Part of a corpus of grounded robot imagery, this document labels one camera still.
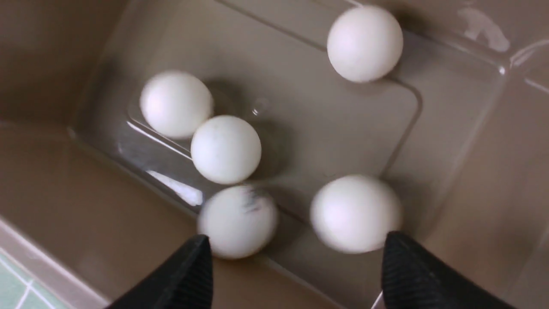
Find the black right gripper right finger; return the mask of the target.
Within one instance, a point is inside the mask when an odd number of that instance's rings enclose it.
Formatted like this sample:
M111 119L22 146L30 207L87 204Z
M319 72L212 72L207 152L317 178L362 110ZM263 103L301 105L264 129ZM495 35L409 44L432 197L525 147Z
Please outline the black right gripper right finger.
M387 309L510 309L401 231L386 237L381 282Z

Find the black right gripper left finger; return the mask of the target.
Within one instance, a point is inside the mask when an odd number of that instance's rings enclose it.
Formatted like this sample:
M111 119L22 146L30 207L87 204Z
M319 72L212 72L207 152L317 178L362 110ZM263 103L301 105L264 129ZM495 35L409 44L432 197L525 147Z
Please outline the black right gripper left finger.
M145 279L108 309L211 309L213 256L208 237L190 237Z

